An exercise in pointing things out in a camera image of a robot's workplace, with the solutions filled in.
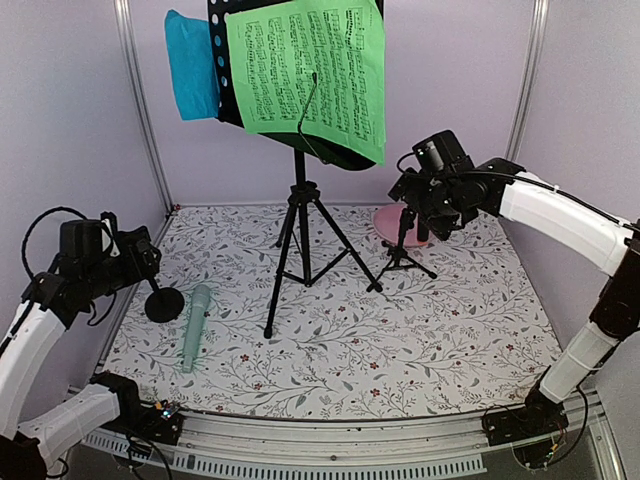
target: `floral patterned floor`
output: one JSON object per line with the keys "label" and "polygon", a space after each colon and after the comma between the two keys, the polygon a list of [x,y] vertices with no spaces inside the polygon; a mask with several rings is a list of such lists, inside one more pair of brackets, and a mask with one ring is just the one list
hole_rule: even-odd
{"label": "floral patterned floor", "polygon": [[[311,209],[314,271],[340,248]],[[373,207],[330,207],[376,273],[385,249]],[[285,279],[274,337],[266,321],[285,207],[181,210],[167,233],[159,282],[187,307],[165,325],[144,316],[139,289],[106,362],[135,379],[147,399],[260,417],[395,418],[467,412],[514,403],[559,354],[540,302],[500,224],[481,216],[446,242],[411,255],[438,273],[386,274],[367,293],[351,257],[311,288]],[[289,267],[300,272],[292,244]],[[201,353],[181,371],[188,297],[213,291]]]}

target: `small tripod stand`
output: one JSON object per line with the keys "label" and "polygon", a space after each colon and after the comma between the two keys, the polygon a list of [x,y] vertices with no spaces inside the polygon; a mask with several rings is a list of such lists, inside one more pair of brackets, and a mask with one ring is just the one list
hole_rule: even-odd
{"label": "small tripod stand", "polygon": [[[373,274],[369,271],[365,263],[358,255],[358,252],[353,248],[345,234],[340,230],[340,227],[336,221],[331,218],[331,214],[327,211],[326,207],[320,201],[320,190],[318,185],[307,181],[306,169],[304,164],[304,152],[295,150],[295,168],[296,168],[296,184],[291,187],[291,196],[289,197],[289,209],[284,219],[282,230],[276,247],[281,247],[280,262],[278,263],[278,269],[276,270],[276,282],[273,287],[273,295],[271,296],[271,303],[269,305],[269,317],[267,319],[267,325],[264,328],[264,338],[271,338],[273,336],[273,320],[276,314],[276,307],[278,305],[278,297],[280,296],[280,287],[282,286],[282,278],[286,277],[289,280],[293,280],[298,283],[302,283],[305,287],[310,287],[316,283],[325,273],[331,270],[340,260],[351,254],[358,266],[362,269],[367,276],[371,285],[367,291],[376,290],[376,292],[382,291],[382,286],[378,283],[378,280],[374,278]],[[320,214],[327,221],[331,229],[336,236],[340,239],[345,247],[345,250],[331,260],[326,267],[324,267],[315,277],[311,276],[311,253],[309,248],[309,218],[308,218],[308,206],[313,203]],[[285,271],[287,264],[287,255],[289,253],[289,244],[291,243],[291,237],[293,236],[293,227],[298,217],[300,223],[300,254],[302,255],[302,278],[297,275],[293,275]]]}
{"label": "small tripod stand", "polygon": [[[398,229],[398,244],[392,245],[389,242],[383,241],[382,246],[388,248],[387,255],[391,257],[389,263],[385,265],[385,267],[380,272],[380,275],[376,277],[374,283],[367,287],[367,292],[370,292],[376,285],[378,284],[378,280],[384,275],[386,272],[393,272],[396,270],[409,270],[411,268],[419,268],[424,273],[429,275],[432,279],[438,278],[438,275],[435,272],[432,272],[426,267],[423,267],[418,262],[416,262],[413,258],[409,256],[409,253],[404,249],[404,240],[407,237],[407,232],[413,228],[415,225],[416,212],[414,212],[411,208],[405,207],[402,210],[402,214],[400,215],[400,228]],[[401,265],[402,260],[407,260],[409,265]]]}

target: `white arm segment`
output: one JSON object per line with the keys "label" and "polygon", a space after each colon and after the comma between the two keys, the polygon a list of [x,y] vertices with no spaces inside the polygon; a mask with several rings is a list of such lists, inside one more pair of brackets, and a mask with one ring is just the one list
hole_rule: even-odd
{"label": "white arm segment", "polygon": [[552,402],[562,402],[619,343],[595,323],[587,323],[542,377],[540,391]]}
{"label": "white arm segment", "polygon": [[[27,308],[18,307],[9,331]],[[51,311],[34,304],[22,327],[0,357],[0,435],[13,439],[27,393],[51,347],[66,328]]]}
{"label": "white arm segment", "polygon": [[40,440],[47,469],[87,434],[120,415],[118,397],[102,385],[87,385],[78,395],[44,415],[21,423],[20,433]]}
{"label": "white arm segment", "polygon": [[[528,172],[518,176],[541,181]],[[505,188],[500,215],[535,228],[568,246],[609,276],[620,266],[627,253],[625,240],[633,235],[631,230],[566,197],[518,181]],[[562,402],[619,343],[589,322],[544,375],[540,391],[551,401]]]}
{"label": "white arm segment", "polygon": [[[528,172],[517,176],[542,182]],[[518,181],[506,186],[500,215],[529,225],[568,246],[609,276],[615,273],[627,252],[625,239],[633,235],[631,230],[606,220],[566,197]]]}

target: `pink plate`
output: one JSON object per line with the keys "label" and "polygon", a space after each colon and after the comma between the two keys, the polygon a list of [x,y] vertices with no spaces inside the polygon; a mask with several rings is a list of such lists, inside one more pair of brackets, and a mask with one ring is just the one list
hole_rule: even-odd
{"label": "pink plate", "polygon": [[[398,228],[400,227],[400,214],[404,209],[403,204],[393,204],[382,207],[373,215],[373,226],[378,235],[392,244],[398,243]],[[423,247],[429,242],[418,241],[418,222],[407,232],[407,238],[404,241],[405,247]]]}

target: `black music stand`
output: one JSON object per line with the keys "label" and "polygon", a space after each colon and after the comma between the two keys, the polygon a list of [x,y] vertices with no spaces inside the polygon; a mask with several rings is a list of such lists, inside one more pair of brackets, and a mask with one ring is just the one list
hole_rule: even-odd
{"label": "black music stand", "polygon": [[[227,29],[225,25],[226,15],[230,13],[250,10],[253,8],[285,3],[288,0],[218,0],[215,3],[208,2],[209,5],[209,27],[211,32],[211,44],[213,47],[214,61],[216,66],[216,74],[220,89],[220,108],[218,120],[232,123],[239,127],[243,127],[242,118],[235,98],[233,89],[231,62],[229,60],[229,46],[227,43]],[[383,0],[377,0],[378,8],[382,12]],[[377,292],[382,291],[382,286],[367,268],[360,258],[358,252],[353,248],[345,234],[331,217],[326,207],[320,201],[320,190],[318,185],[307,180],[305,167],[305,153],[317,156],[324,163],[333,163],[347,170],[364,170],[373,166],[373,162],[362,155],[336,145],[322,138],[311,135],[302,135],[300,128],[299,134],[295,133],[276,133],[265,134],[281,143],[285,143],[294,148],[294,162],[296,184],[291,187],[291,195],[288,198],[289,208],[285,216],[282,230],[276,242],[276,246],[281,248],[280,261],[276,271],[276,280],[273,288],[271,302],[269,303],[269,316],[267,325],[264,329],[264,337],[271,338],[273,336],[273,322],[275,312],[280,296],[280,287],[282,279],[286,277],[290,280],[302,283],[310,287],[317,282],[325,273],[333,268],[340,260],[348,254],[354,258],[358,266],[371,282],[371,287]],[[309,204],[314,204],[320,214],[329,224],[336,236],[340,239],[345,247],[336,258],[329,262],[319,273],[312,276],[311,271],[311,252],[309,243]],[[302,256],[302,277],[293,275],[285,271],[287,263],[287,255],[289,253],[289,245],[293,236],[295,220],[298,217],[300,224],[300,255]]]}

